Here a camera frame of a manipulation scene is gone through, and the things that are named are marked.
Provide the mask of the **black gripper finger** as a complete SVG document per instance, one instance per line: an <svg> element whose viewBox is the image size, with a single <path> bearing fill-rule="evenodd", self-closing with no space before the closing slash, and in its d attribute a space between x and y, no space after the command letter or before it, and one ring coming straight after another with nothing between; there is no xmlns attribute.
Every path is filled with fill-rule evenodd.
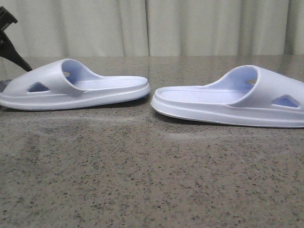
<svg viewBox="0 0 304 228"><path fill-rule="evenodd" d="M32 70L30 65L19 55L8 36L2 30L0 31L0 56L15 63L27 72Z"/></svg>

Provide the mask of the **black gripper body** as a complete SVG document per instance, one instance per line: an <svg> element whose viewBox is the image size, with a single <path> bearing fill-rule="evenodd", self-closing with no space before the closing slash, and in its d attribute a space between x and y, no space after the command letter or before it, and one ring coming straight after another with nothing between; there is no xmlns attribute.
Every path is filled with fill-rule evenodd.
<svg viewBox="0 0 304 228"><path fill-rule="evenodd" d="M5 30L12 23L17 23L18 20L3 6L0 7L0 29Z"/></svg>

